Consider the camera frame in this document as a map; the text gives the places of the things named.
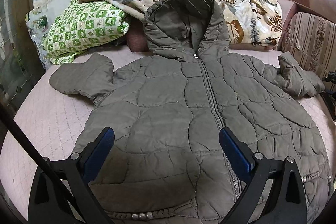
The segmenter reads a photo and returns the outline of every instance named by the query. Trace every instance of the blue gripper pad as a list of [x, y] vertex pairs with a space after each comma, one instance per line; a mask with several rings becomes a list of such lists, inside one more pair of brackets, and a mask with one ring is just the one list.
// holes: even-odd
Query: blue gripper pad
[[231, 163], [236, 176], [246, 183], [251, 181], [251, 171], [254, 168], [252, 152], [245, 143], [240, 142], [229, 128], [223, 128], [219, 133], [219, 143]]
[[107, 155], [114, 144], [114, 131], [108, 128], [96, 145], [95, 149], [84, 163], [84, 175], [82, 177], [85, 184], [95, 180]]

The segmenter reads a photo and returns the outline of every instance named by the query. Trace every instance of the mattress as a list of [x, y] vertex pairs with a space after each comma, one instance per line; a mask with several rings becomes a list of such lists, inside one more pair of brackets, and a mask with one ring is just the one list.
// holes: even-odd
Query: mattress
[[[109, 57], [115, 70], [151, 53], [132, 53], [127, 46], [97, 47], [79, 56], [75, 62], [85, 62], [93, 52]], [[280, 51], [230, 50], [254, 56], [266, 64], [278, 67]], [[81, 95], [63, 95], [49, 85], [51, 74], [58, 68], [52, 66], [30, 92], [15, 120], [43, 157], [62, 160], [69, 157], [77, 137], [93, 109], [92, 102]], [[317, 124], [334, 169], [335, 124], [322, 98], [316, 96], [298, 101]], [[36, 164], [24, 152], [11, 134], [7, 134], [0, 155], [0, 180], [18, 211], [27, 218], [31, 184]]]

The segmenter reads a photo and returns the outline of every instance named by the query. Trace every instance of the metal screw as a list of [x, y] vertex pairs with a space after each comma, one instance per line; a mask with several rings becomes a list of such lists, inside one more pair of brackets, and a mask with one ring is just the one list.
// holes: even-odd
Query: metal screw
[[255, 158], [258, 159], [258, 160], [262, 160], [262, 159], [264, 158], [264, 155], [261, 154], [261, 153], [259, 153], [259, 152], [255, 153], [254, 156], [255, 156]]
[[292, 164], [293, 162], [295, 162], [294, 158], [289, 156], [287, 157], [287, 160]]
[[71, 156], [70, 156], [70, 159], [72, 160], [76, 160], [79, 158], [79, 153], [72, 153]]

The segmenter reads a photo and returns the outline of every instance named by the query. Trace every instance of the floral blanket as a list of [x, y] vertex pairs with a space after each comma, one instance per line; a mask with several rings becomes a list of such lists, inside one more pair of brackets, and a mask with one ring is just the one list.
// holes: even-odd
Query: floral blanket
[[[146, 10], [159, 0], [105, 0], [143, 20]], [[276, 46], [282, 32], [282, 11], [276, 0], [216, 0], [229, 29], [230, 43]]]

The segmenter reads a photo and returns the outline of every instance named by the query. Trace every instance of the green checkered pillow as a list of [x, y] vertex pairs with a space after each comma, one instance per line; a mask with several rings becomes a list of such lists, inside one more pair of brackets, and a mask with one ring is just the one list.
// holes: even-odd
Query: green checkered pillow
[[71, 0], [44, 39], [47, 57], [53, 64], [70, 63], [86, 49], [125, 35], [129, 28], [125, 16], [106, 1], [78, 4]]

